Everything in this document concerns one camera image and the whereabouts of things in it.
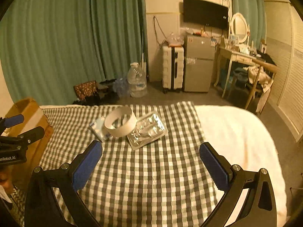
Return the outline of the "person's left hand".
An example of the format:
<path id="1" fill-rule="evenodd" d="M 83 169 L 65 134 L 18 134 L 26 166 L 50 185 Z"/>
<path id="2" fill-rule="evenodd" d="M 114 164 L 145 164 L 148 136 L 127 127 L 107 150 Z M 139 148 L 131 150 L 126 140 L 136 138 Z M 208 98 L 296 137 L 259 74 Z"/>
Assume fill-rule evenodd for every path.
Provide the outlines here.
<path id="1" fill-rule="evenodd" d="M 1 166 L 0 180 L 1 186 L 4 188 L 7 194 L 12 194 L 14 186 L 12 183 L 12 169 L 13 166 Z"/>

